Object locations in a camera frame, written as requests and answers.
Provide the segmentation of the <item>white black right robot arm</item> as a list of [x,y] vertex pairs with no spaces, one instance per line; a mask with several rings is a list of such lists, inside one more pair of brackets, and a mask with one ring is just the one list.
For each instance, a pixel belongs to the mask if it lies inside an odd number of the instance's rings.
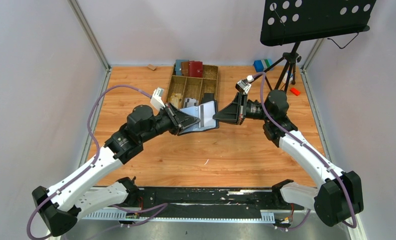
[[288,118],[288,109],[284,91],[270,91],[264,102],[248,100],[247,94],[239,92],[214,119],[233,125],[240,125],[245,119],[263,120],[266,138],[289,154],[315,182],[315,187],[290,179],[273,185],[275,204],[297,204],[313,210],[329,227],[343,223],[356,228],[356,214],[363,211],[359,175],[343,171],[318,152]]

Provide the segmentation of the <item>black card holder with sleeves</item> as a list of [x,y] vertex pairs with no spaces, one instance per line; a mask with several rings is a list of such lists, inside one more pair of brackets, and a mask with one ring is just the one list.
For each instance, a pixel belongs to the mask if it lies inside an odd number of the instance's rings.
[[213,118],[213,116],[218,112],[218,102],[216,100],[208,101],[198,106],[182,108],[180,111],[185,114],[197,117],[200,119],[200,121],[182,130],[179,133],[179,136],[190,133],[205,132],[219,128],[219,121]]

